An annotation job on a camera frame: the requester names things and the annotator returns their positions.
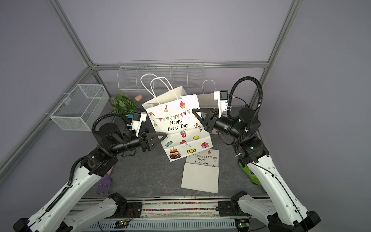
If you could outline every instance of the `candy cane illustration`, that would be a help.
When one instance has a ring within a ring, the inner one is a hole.
[[[200,132],[202,132],[201,126],[200,126],[198,123],[196,123],[196,124],[194,125],[195,128],[197,128],[197,126],[198,126],[198,128],[200,129]]]

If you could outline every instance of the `green object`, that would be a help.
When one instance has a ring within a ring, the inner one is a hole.
[[[249,169],[249,167],[247,165],[245,165],[241,159],[238,159],[238,164],[240,165],[240,167],[245,171],[245,173],[250,177],[251,181],[254,183],[254,184],[257,184],[257,185],[260,185],[262,186],[262,184],[260,184],[260,181],[259,179],[256,177],[256,175]]]
[[[129,115],[137,110],[139,102],[129,98],[123,92],[119,92],[115,98],[111,99],[112,112],[117,114]]]

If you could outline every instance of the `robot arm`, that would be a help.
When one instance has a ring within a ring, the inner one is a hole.
[[[46,203],[38,212],[28,219],[19,219],[13,226],[16,232],[77,232],[86,229],[89,225],[103,218],[127,213],[126,199],[118,193],[111,194],[102,203],[77,215],[67,216],[77,201],[95,184],[108,170],[115,165],[117,155],[125,151],[141,147],[143,151],[150,151],[166,138],[164,133],[151,133],[150,129],[139,130],[145,121],[145,113],[135,113],[131,128],[135,128],[137,137],[131,138],[131,133],[122,135],[114,123],[106,123],[95,131],[101,120],[107,117],[123,117],[123,115],[108,114],[100,117],[93,123],[92,132],[98,146],[87,156],[78,159],[72,166],[69,181]]]
[[[245,80],[253,81],[258,89],[258,104],[255,110],[245,107],[239,111],[236,118],[230,116],[233,91],[237,85]],[[223,98],[221,93],[214,92],[214,98],[218,99],[219,106]],[[193,109],[192,113],[204,126],[204,130],[211,132],[214,128],[223,134],[237,138],[233,145],[236,156],[245,160],[247,166],[258,177],[263,188],[269,195],[274,206],[265,205],[254,200],[246,192],[232,197],[236,211],[251,214],[263,223],[270,231],[308,231],[317,225],[321,220],[316,212],[308,211],[307,208],[297,199],[279,174],[267,148],[255,136],[260,127],[257,113],[260,109],[263,98],[262,88],[257,79],[247,76],[239,79],[229,94],[227,113],[228,118],[220,115],[220,109]],[[201,118],[197,112],[205,115]]]

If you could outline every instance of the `white wire rack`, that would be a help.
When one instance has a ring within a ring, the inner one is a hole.
[[[204,82],[203,62],[185,63],[122,63],[117,73],[118,88],[122,91],[145,90],[140,78],[142,75],[152,73],[166,77],[173,88],[183,86],[184,89],[202,89]],[[144,77],[143,83],[149,88],[152,77]],[[164,90],[166,86],[159,80],[153,82],[154,90]]]
[[[90,131],[108,99],[103,85],[77,85],[50,118],[62,130]]]

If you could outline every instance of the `heart lollipop illustration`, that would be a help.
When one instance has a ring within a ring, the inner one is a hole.
[[[183,143],[187,144],[185,140],[182,140],[182,141],[180,142],[180,144],[183,144]]]

